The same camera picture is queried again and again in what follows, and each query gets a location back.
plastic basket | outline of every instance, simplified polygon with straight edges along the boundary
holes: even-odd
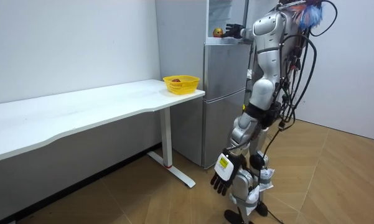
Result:
[[[180,82],[173,82],[173,80],[179,79]],[[193,93],[197,87],[200,78],[192,77],[189,75],[174,75],[163,78],[167,89],[174,94],[183,95]]]

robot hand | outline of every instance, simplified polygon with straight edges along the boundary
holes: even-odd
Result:
[[[226,194],[241,166],[246,167],[246,159],[243,155],[235,156],[226,149],[223,150],[217,159],[215,173],[210,181],[217,193],[223,196]]]
[[[226,32],[222,35],[222,37],[233,37],[236,39],[242,38],[241,36],[241,30],[245,27],[243,25],[239,24],[227,24],[227,27],[225,28]]]

refrigerator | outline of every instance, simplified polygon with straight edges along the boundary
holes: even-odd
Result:
[[[258,0],[156,0],[161,77],[199,77],[198,89],[206,92],[171,107],[172,147],[204,169],[214,165],[242,114],[251,49],[212,32],[225,32],[227,23],[253,24],[249,18],[259,10],[249,6],[253,1]]]

wooden floor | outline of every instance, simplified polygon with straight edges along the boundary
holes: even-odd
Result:
[[[174,165],[196,181],[194,188],[145,156],[18,223],[228,223],[224,210],[236,208],[211,188],[213,169],[173,155]],[[274,188],[264,202],[284,223],[374,223],[373,140],[297,122],[268,155]],[[252,221],[277,223],[257,214]]]

refrigerator door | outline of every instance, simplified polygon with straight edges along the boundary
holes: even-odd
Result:
[[[203,88],[212,101],[245,88],[250,45],[206,45]]]
[[[203,103],[203,158],[205,169],[216,163],[227,146],[234,120],[242,114],[245,90],[212,102]]]

